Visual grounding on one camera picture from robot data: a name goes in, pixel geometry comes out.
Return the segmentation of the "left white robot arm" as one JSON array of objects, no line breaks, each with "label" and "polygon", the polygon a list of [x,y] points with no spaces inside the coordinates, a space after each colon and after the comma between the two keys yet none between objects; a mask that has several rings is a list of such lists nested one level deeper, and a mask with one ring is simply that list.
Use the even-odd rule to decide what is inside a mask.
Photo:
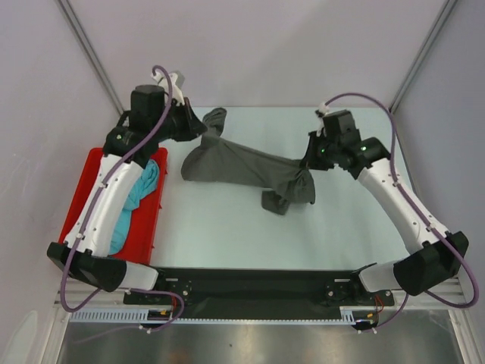
[{"label": "left white robot arm", "polygon": [[127,197],[165,140],[194,140],[205,132],[178,86],[141,85],[131,108],[106,136],[97,177],[87,201],[63,243],[51,243],[47,256],[63,271],[98,289],[141,290],[151,303],[167,295],[156,269],[110,256],[111,238]]}]

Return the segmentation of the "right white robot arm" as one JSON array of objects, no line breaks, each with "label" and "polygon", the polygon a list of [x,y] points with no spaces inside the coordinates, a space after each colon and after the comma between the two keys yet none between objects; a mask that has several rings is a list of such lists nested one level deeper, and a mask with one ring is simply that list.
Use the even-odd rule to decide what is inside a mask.
[{"label": "right white robot arm", "polygon": [[416,195],[391,173],[391,155],[376,137],[362,139],[348,110],[315,112],[321,121],[309,133],[302,165],[328,171],[336,166],[348,171],[380,204],[399,232],[408,252],[404,259],[368,265],[349,285],[350,297],[367,304],[380,290],[404,290],[417,296],[455,277],[461,268],[452,253],[464,255],[468,239],[452,233],[437,221]]}]

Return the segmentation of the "dark grey t-shirt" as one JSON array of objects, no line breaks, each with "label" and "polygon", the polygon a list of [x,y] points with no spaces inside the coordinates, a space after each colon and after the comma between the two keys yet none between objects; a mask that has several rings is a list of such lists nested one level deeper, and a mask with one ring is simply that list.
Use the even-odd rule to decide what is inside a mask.
[{"label": "dark grey t-shirt", "polygon": [[180,173],[184,180],[259,187],[261,207],[277,215],[285,215],[292,204],[315,203],[314,179],[307,167],[299,160],[222,138],[226,117],[225,108],[204,115],[202,123],[208,130],[183,161]]}]

